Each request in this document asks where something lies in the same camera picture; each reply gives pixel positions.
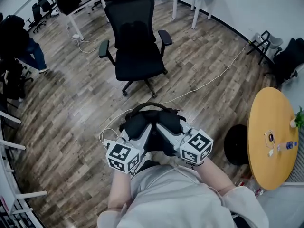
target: white shirt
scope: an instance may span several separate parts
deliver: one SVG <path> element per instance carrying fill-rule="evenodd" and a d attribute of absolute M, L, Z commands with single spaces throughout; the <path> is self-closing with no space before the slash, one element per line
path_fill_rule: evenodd
<path fill-rule="evenodd" d="M 268 228 L 254 193 L 237 187 L 223 197 L 201 183 L 196 171 L 154 166 L 131 181 L 133 202 L 121 212 L 100 214 L 98 228 L 235 228 L 231 211 L 253 228 Z"/>

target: blue jeans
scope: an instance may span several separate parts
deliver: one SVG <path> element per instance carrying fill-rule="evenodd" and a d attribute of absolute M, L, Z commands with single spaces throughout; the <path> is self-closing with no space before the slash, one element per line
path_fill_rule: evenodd
<path fill-rule="evenodd" d="M 25 48 L 22 55 L 18 57 L 18 59 L 38 70 L 42 70 L 47 67 L 44 61 L 43 52 L 39 44 L 35 42 L 32 38 L 29 39 L 27 47 Z"/>

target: water bottle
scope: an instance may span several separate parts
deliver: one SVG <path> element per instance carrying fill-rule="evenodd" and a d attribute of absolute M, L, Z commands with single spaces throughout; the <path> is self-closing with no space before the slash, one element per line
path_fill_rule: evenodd
<path fill-rule="evenodd" d="M 289 142 L 285 142 L 285 143 L 280 143 L 277 146 L 277 150 L 278 151 L 285 151 L 285 150 L 291 150 L 294 147 L 297 147 L 298 143 L 294 142 L 294 141 L 289 141 Z"/>

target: black stool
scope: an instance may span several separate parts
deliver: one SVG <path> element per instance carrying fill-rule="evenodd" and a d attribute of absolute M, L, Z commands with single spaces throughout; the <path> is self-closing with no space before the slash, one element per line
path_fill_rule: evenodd
<path fill-rule="evenodd" d="M 229 129 L 224 140 L 224 151 L 230 163 L 234 165 L 249 164 L 246 126 L 239 124 Z"/>

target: white sleeve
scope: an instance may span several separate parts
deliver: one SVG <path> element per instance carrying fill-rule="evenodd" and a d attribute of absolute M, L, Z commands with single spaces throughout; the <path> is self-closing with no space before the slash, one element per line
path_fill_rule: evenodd
<path fill-rule="evenodd" d="M 102 212 L 97 219 L 98 228 L 116 228 L 121 219 L 121 213 L 118 211 L 107 210 Z"/>
<path fill-rule="evenodd" d="M 239 214 L 250 227 L 269 228 L 266 213 L 256 199 L 253 191 L 247 187 L 236 187 L 223 196 L 225 207 Z"/>

